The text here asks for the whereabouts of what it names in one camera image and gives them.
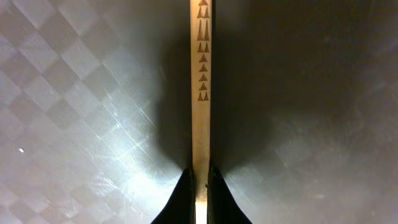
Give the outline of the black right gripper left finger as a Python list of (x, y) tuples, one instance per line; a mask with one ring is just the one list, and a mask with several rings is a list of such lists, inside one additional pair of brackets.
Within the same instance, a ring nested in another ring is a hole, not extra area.
[(151, 224), (193, 224), (195, 184), (191, 168), (183, 170), (169, 200)]

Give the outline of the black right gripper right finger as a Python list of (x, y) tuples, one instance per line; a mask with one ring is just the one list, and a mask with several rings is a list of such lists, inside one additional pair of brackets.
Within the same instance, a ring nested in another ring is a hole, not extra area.
[(220, 170), (211, 166), (208, 174), (209, 224), (251, 224), (252, 222), (239, 208)]

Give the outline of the wooden chopstick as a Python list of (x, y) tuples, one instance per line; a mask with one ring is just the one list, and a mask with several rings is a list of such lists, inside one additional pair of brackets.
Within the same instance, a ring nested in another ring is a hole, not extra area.
[(190, 0), (192, 156), (195, 224), (207, 224), (210, 169), (212, 1)]

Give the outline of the dark brown serving tray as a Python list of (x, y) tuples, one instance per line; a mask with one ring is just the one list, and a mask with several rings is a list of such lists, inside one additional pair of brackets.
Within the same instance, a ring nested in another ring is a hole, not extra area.
[[(397, 222), (397, 2), (216, 1), (211, 158), (253, 223)], [(1, 2), (1, 222), (150, 223), (191, 163), (188, 1)]]

